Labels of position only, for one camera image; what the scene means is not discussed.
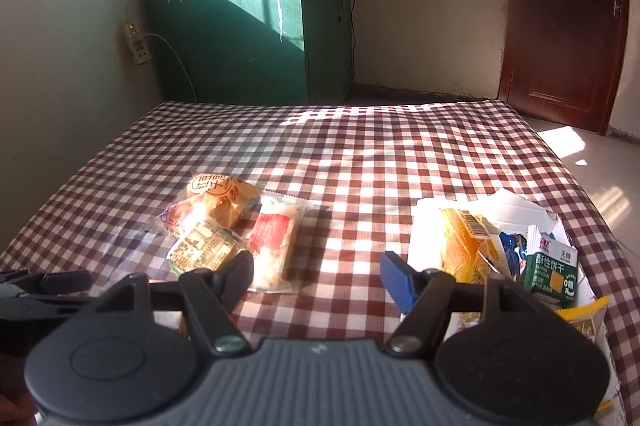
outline barcode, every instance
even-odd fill
[[[458,212],[460,218],[465,223],[471,236],[477,240],[485,240],[489,238],[489,232],[486,228],[467,210],[460,210]]]

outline brown door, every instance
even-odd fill
[[[604,133],[628,0],[509,0],[500,93],[517,111]]]

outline red label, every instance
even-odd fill
[[[208,191],[214,196],[220,197],[229,190],[231,178],[226,175],[215,175],[213,173],[200,173],[191,179],[191,191],[194,193],[204,193]]]
[[[260,247],[278,249],[284,241],[284,235],[287,232],[290,220],[289,217],[284,215],[265,215],[260,213],[249,237],[249,245],[256,249]]]

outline snack package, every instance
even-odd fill
[[[578,251],[529,226],[523,286],[549,305],[568,307],[574,301]]]
[[[517,279],[527,264],[527,240],[519,233],[507,234],[501,231],[500,242],[507,256],[511,278]]]
[[[572,324],[585,338],[595,343],[608,305],[609,299],[603,296],[581,307],[559,309],[556,314],[567,323]]]
[[[246,249],[246,244],[238,235],[206,217],[178,239],[166,258],[178,275],[199,267],[215,271],[242,249]]]
[[[254,282],[250,290],[290,292],[292,286],[282,276],[298,227],[310,204],[277,193],[263,193],[260,202],[260,214],[247,238],[249,251],[254,256]]]
[[[199,173],[158,217],[159,224],[176,237],[189,233],[205,217],[230,228],[259,195],[259,188],[235,177]]]
[[[462,283],[484,283],[491,272],[509,275],[504,253],[500,255],[489,232],[466,210],[442,209],[433,229],[434,246],[440,250],[441,269]]]

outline floor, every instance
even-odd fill
[[[640,279],[640,146],[528,119],[600,210]]]

